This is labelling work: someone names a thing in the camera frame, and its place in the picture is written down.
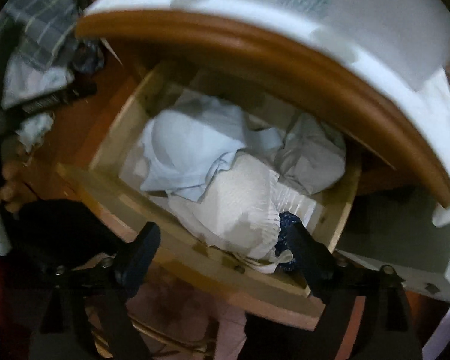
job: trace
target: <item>brown wooden trim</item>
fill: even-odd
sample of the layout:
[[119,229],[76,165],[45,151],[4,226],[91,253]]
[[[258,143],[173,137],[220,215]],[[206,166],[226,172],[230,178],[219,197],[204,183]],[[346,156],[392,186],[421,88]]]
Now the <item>brown wooden trim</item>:
[[236,20],[159,10],[86,16],[76,35],[140,41],[149,44],[150,52],[175,49],[222,63],[224,71],[246,75],[336,126],[393,167],[415,174],[442,206],[450,205],[446,170],[392,101],[332,59],[291,39]]

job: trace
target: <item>wooden drawer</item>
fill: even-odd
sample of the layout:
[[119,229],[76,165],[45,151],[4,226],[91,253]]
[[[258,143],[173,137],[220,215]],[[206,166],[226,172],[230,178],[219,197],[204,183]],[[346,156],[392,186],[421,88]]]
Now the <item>wooden drawer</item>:
[[[178,220],[143,194],[119,179],[127,153],[145,123],[172,105],[197,72],[194,64],[162,61],[151,70],[116,116],[88,170],[61,164],[58,172],[76,190],[82,201],[114,232],[133,239],[147,221],[156,222],[162,243],[155,262],[193,286],[225,298],[253,314],[286,325],[313,329],[323,305],[313,297],[298,274],[261,274],[231,255],[206,247],[183,228]],[[270,112],[269,95],[246,81],[211,73],[200,87],[209,95],[221,95],[246,111],[278,127],[290,122],[294,108],[284,104]],[[331,189],[315,198],[324,206],[313,218],[313,236],[330,251],[335,249],[356,194],[360,178],[360,150],[348,144],[346,174]]]

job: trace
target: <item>hand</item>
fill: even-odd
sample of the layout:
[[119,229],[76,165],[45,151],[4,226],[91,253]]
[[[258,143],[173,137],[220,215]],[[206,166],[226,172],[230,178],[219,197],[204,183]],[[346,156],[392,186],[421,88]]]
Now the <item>hand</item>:
[[15,213],[25,203],[37,200],[36,195],[22,182],[23,164],[11,161],[3,165],[2,174],[6,184],[0,189],[0,202],[6,203],[5,209]]

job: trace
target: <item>light blue fabric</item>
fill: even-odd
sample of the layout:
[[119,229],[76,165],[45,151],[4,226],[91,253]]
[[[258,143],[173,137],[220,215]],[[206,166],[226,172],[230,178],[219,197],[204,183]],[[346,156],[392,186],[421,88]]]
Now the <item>light blue fabric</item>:
[[184,94],[142,134],[148,175],[142,191],[166,191],[197,202],[215,174],[229,170],[240,149],[262,153],[283,142],[274,128],[250,131],[243,110],[226,100]]

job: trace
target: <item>gray cloth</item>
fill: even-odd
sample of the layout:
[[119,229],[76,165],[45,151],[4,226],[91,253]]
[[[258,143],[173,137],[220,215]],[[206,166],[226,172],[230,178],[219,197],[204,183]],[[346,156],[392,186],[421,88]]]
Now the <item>gray cloth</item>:
[[9,0],[0,12],[0,32],[12,22],[23,24],[18,53],[34,68],[66,66],[79,42],[75,24],[88,0]]

